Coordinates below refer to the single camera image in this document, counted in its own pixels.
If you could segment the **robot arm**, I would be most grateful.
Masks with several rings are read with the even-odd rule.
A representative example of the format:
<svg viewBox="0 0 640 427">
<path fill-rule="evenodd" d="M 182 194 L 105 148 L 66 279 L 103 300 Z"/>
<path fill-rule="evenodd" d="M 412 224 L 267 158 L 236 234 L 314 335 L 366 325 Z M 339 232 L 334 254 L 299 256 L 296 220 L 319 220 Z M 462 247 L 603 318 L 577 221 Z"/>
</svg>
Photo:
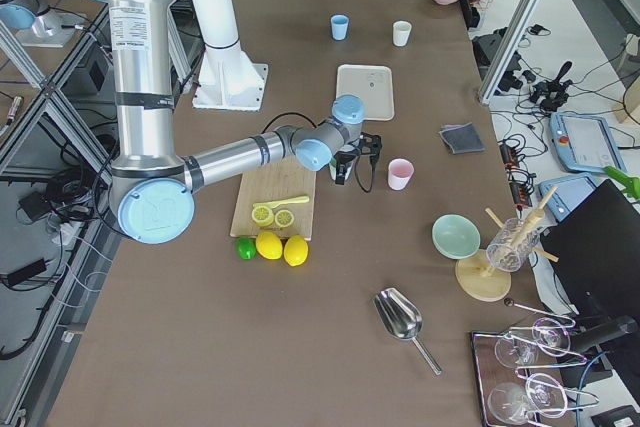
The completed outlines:
<svg viewBox="0 0 640 427">
<path fill-rule="evenodd" d="M 284 126 L 194 156 L 177 155 L 169 50 L 175 0 L 99 1 L 109 10 L 120 141 L 109 202 L 132 239 L 159 244 L 179 236 L 192 221 L 194 193 L 205 185 L 287 156 L 317 171 L 359 139 L 363 103 L 343 95 L 315 128 Z M 205 47 L 196 106 L 257 110 L 266 68 L 242 50 L 232 0 L 192 3 Z"/>
</svg>

